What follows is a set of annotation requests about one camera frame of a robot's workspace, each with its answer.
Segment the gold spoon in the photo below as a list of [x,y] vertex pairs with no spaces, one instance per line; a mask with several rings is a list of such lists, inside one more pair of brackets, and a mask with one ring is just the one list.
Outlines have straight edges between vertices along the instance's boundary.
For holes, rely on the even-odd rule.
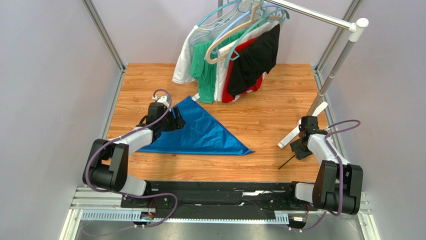
[[283,164],[281,164],[279,167],[278,167],[278,170],[281,170],[286,164],[288,164],[293,158],[295,158],[296,157],[296,155],[294,154],[293,156],[291,156],[288,160],[286,160]]

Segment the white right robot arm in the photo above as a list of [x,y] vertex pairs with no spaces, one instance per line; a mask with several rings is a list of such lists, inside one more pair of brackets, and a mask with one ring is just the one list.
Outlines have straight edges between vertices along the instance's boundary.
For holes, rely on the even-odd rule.
[[291,183],[293,198],[336,216],[356,215],[361,205],[362,167],[349,163],[338,152],[331,143],[332,133],[320,129],[316,116],[302,117],[298,129],[298,139],[290,144],[296,159],[313,155],[320,168],[314,183]]

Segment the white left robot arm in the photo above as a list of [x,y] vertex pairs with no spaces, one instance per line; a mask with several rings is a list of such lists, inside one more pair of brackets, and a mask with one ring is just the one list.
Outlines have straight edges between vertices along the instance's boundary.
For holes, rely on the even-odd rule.
[[148,113],[130,132],[112,139],[96,139],[83,171],[82,181],[97,192],[112,192],[132,198],[147,198],[151,183],[128,173],[129,157],[153,144],[164,132],[180,130],[185,121],[169,94],[153,96]]

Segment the blue cloth napkin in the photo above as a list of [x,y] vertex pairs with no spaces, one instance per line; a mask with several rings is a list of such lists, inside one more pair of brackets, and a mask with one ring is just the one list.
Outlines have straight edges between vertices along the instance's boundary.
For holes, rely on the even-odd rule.
[[184,127],[163,132],[159,139],[138,149],[138,152],[227,156],[244,156],[254,152],[190,96],[176,106],[185,121]]

